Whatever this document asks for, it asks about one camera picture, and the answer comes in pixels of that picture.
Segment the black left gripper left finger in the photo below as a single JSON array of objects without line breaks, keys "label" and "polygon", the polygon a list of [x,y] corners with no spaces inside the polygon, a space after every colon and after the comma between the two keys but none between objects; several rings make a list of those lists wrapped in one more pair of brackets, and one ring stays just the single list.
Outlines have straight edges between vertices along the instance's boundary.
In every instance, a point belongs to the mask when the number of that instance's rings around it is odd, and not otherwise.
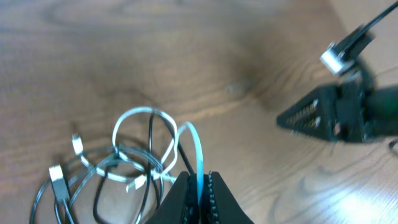
[{"label": "black left gripper left finger", "polygon": [[181,172],[146,224],[199,224],[196,176]]}]

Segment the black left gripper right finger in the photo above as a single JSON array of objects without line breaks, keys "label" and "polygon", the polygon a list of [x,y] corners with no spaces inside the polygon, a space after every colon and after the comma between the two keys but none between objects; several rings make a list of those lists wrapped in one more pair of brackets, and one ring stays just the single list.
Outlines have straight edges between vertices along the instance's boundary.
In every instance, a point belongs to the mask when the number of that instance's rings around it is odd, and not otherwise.
[{"label": "black left gripper right finger", "polygon": [[201,222],[204,224],[254,224],[239,206],[219,172],[210,171],[204,176]]}]

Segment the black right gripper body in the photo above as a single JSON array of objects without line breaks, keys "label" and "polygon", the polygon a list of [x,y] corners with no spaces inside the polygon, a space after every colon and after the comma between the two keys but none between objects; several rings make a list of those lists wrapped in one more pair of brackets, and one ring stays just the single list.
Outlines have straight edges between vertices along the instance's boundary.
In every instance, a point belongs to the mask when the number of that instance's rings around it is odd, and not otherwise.
[{"label": "black right gripper body", "polygon": [[334,83],[335,118],[333,142],[367,143],[369,134],[364,115],[367,88],[363,82]]}]

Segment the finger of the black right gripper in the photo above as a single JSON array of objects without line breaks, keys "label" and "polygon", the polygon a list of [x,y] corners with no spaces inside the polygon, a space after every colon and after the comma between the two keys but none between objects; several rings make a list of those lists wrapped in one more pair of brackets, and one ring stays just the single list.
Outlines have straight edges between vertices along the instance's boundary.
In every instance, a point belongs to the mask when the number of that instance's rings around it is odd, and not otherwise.
[{"label": "finger of the black right gripper", "polygon": [[312,138],[337,141],[334,134],[337,98],[336,85],[318,86],[278,115],[276,124],[282,129]]}]

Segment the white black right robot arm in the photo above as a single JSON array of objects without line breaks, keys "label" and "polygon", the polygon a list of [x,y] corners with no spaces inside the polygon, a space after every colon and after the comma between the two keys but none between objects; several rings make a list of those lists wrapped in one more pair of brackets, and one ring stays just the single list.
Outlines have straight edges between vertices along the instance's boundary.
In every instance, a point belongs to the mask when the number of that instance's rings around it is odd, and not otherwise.
[{"label": "white black right robot arm", "polygon": [[357,60],[339,82],[320,85],[278,115],[276,124],[328,142],[369,143],[397,135],[397,87],[377,88]]}]

